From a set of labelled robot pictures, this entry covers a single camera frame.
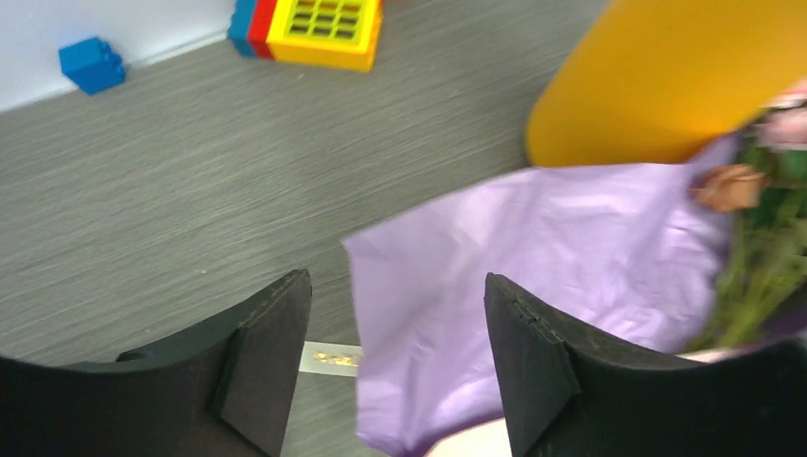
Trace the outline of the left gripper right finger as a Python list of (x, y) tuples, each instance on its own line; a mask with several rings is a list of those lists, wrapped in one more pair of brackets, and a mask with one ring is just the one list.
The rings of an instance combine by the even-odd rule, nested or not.
[(499, 274), (484, 306), (516, 456), (802, 456), (806, 342), (702, 363), (622, 340)]

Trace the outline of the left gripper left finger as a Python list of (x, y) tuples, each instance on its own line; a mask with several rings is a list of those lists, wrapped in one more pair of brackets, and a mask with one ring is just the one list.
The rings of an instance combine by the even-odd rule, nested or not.
[(294, 269), (106, 363), (1, 361), (5, 456), (277, 456), (311, 309)]

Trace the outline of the beige ribbon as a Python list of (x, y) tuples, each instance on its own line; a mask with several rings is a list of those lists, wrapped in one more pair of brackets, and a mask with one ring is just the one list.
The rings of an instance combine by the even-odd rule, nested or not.
[(299, 371), (355, 378), (363, 358), (360, 346), (305, 341)]

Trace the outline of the pink flower bouquet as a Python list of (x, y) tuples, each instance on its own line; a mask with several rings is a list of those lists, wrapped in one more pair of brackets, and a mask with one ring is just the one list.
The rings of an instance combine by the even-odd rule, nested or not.
[(530, 168), (345, 239), (357, 434), (424, 456), (503, 419), (484, 306), (499, 274), (624, 341), (714, 363), (806, 323), (806, 87), (681, 165)]

